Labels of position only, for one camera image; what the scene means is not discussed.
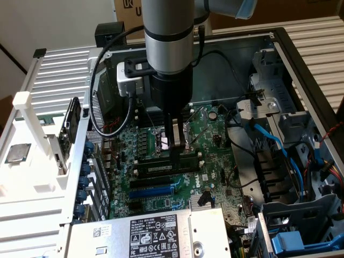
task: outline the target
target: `white wall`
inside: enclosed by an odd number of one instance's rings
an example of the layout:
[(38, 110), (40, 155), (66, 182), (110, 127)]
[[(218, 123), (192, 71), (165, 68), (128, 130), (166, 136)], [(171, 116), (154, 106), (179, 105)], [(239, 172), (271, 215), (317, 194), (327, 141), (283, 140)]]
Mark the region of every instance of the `white wall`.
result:
[[(35, 49), (95, 45), (97, 24), (113, 21), (111, 0), (0, 0), (0, 42), (25, 69)], [(0, 99), (15, 94), (24, 79), (3, 55)]]

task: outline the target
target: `motherboard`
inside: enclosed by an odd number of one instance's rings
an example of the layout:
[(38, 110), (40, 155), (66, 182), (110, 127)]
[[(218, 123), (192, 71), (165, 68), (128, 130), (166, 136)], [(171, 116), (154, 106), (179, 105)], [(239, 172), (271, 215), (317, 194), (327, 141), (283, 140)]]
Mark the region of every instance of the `motherboard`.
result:
[[(164, 127), (140, 127), (135, 120), (116, 139), (103, 145), (103, 160), (112, 185), (110, 219), (179, 209), (198, 209), (205, 191), (232, 225), (244, 225), (249, 215), (240, 189), (228, 185), (235, 169), (231, 147), (225, 144), (225, 113), (217, 106), (188, 108), (184, 123), (186, 148), (180, 165), (169, 161)], [(117, 121), (107, 124), (111, 127)], [(231, 182), (239, 185), (238, 178)]]

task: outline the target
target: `power supply label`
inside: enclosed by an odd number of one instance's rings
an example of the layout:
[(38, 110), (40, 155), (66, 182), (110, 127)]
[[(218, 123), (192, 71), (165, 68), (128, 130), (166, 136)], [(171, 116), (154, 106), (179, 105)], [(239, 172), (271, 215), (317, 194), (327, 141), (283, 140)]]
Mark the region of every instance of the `power supply label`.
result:
[(177, 215), (130, 221), (130, 258), (178, 258)]

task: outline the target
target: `green circuit board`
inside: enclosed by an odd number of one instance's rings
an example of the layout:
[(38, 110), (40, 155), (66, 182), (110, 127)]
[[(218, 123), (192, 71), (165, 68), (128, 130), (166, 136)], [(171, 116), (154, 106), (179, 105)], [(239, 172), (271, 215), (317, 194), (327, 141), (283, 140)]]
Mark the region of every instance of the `green circuit board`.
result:
[[(225, 219), (230, 224), (240, 225), (246, 223), (244, 212), (238, 212), (238, 205), (242, 204), (240, 189), (233, 189), (223, 182), (223, 176), (228, 177), (235, 167), (235, 160), (231, 148), (225, 147), (224, 115), (218, 114), (217, 107), (211, 105), (194, 106), (193, 110), (202, 108), (190, 122), (189, 139), (194, 139), (206, 128), (207, 130), (199, 137), (189, 150), (199, 149), (204, 161), (198, 172), (170, 176), (174, 183), (180, 182), (175, 188), (173, 195), (156, 196), (149, 198), (135, 199), (142, 203), (140, 211), (132, 211), (128, 208), (130, 181), (137, 178), (133, 175), (134, 156), (142, 155), (140, 152), (140, 135), (146, 135), (147, 152), (145, 159), (152, 159), (158, 156), (168, 155), (168, 152), (156, 153), (155, 134), (159, 128), (137, 128), (134, 125), (128, 126), (119, 136), (121, 152), (125, 153), (125, 162), (121, 163), (121, 169), (116, 169), (116, 161), (113, 155), (110, 161), (110, 180), (112, 185), (112, 196), (110, 201), (110, 219), (134, 216), (147, 212), (161, 210), (179, 210), (190, 207), (190, 198), (193, 195), (201, 195), (206, 187), (211, 189), (211, 195), (215, 201), (215, 207), (221, 207)], [(215, 112), (217, 119), (211, 121), (209, 112)], [(215, 144), (213, 135), (221, 136), (221, 143)]]

